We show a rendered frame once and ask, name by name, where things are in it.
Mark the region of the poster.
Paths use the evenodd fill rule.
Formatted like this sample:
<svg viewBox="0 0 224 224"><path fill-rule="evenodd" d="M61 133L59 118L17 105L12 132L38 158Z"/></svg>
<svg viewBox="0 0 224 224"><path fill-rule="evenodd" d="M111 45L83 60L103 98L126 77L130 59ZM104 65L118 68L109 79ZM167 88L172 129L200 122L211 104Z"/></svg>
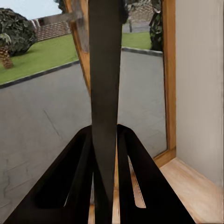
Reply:
<svg viewBox="0 0 224 224"><path fill-rule="evenodd" d="M124 0L88 0L95 224L112 224Z"/></svg>

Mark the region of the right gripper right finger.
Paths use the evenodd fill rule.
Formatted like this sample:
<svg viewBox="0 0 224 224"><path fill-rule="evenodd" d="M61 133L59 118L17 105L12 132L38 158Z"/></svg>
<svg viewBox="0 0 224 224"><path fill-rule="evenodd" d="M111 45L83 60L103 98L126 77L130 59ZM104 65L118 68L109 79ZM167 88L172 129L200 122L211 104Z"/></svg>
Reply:
<svg viewBox="0 0 224 224"><path fill-rule="evenodd" d="M117 125L120 224L196 224L135 132ZM135 205L128 156L146 205Z"/></svg>

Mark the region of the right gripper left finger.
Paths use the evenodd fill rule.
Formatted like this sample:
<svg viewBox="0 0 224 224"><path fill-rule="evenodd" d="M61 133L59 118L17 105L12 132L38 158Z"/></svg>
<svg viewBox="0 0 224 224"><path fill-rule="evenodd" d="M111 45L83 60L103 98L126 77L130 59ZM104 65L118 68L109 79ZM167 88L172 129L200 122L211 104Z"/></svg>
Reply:
<svg viewBox="0 0 224 224"><path fill-rule="evenodd" d="M92 125L82 128L4 224L88 224Z"/></svg>

